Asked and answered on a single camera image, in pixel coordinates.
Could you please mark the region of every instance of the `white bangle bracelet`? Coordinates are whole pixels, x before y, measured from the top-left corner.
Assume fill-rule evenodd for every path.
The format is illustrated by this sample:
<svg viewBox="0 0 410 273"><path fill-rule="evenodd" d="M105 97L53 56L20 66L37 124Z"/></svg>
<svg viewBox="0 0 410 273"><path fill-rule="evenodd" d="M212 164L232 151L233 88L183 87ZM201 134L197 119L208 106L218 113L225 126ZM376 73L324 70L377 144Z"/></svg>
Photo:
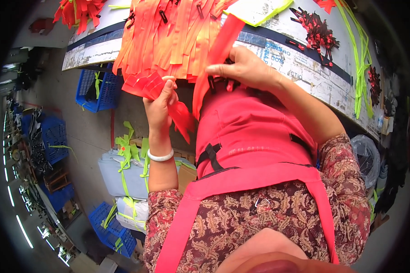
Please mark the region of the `white bangle bracelet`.
<svg viewBox="0 0 410 273"><path fill-rule="evenodd" d="M170 154L168 154L166 156L154 156L150 153L150 149L149 149L149 150L147 150L147 155L153 161L163 162L163 161L167 161L170 158L172 158L173 155L174 155L174 151L173 151L173 148L172 148L172 150L170 151Z"/></svg>

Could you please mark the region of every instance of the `red apron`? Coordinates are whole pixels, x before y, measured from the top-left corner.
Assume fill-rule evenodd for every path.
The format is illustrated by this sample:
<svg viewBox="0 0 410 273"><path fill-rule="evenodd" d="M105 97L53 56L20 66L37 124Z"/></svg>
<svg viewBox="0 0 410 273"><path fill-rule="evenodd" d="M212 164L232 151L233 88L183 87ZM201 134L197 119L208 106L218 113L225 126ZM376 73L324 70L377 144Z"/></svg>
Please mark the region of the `red apron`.
<svg viewBox="0 0 410 273"><path fill-rule="evenodd" d="M292 180L305 183L316 201L331 262L339 264L330 202L312 166L316 144L279 102L270 97L262 102L252 95L246 90L225 92L203 107L196 142L199 179L185 190L156 273L176 272L203 199Z"/></svg>

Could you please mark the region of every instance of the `white bag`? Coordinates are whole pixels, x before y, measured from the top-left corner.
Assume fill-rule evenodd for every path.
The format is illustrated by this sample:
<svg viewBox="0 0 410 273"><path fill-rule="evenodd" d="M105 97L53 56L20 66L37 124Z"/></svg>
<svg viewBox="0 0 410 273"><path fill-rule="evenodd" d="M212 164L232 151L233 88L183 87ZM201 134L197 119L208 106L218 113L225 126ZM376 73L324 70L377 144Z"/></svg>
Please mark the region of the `white bag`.
<svg viewBox="0 0 410 273"><path fill-rule="evenodd" d="M147 234L146 221L149 216L147 200L133 199L129 196L118 197L117 221L125 227Z"/></svg>

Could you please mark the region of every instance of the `plastic bag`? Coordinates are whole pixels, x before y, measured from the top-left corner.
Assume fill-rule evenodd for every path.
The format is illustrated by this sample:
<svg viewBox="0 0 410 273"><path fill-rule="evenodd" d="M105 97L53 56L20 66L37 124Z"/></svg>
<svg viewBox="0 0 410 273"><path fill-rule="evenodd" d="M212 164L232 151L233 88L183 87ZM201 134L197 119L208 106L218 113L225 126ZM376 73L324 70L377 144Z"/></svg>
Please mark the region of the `plastic bag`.
<svg viewBox="0 0 410 273"><path fill-rule="evenodd" d="M372 139L362 134L352 138L351 145L368 189L377 183L380 168L378 149Z"/></svg>

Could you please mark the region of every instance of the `work table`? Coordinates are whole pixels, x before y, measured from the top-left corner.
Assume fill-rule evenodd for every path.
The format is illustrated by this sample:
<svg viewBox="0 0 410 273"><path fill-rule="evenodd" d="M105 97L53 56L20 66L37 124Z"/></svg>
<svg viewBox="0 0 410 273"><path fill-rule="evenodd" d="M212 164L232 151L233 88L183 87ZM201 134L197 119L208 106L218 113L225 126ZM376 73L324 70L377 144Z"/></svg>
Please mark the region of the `work table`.
<svg viewBox="0 0 410 273"><path fill-rule="evenodd" d="M108 0L100 12L98 27L95 29L93 23L90 22L86 31L80 35L75 33L72 36L62 70L113 62L120 51L124 19L128 17L129 9L111 9L108 5L129 4L127 0ZM381 104L372 108L374 115L369 118L362 99L360 117L357 119L355 116L356 69L354 52L348 30L338 8L332 8L331 13L328 14L312 0L294 0L290 7L296 9L301 7L309 13L316 12L322 20L327 20L328 28L333 30L333 36L340 41L340 48L334 48L331 52L334 69L323 67L316 56L285 43L285 39L288 38L303 46L306 45L307 32L299 23L290 20L291 17L295 16L289 8L267 20L260 27L246 26L235 44L246 46L265 63L292 79L306 92L328 104L336 112L367 131L374 139L379 140L377 120L382 113ZM364 22L359 17L356 16L356 18L369 35ZM358 31L351 18L348 17L348 21L360 51ZM381 68L370 35L369 51L372 56L372 66L380 71ZM369 89L370 85L367 84L368 98L370 97Z"/></svg>

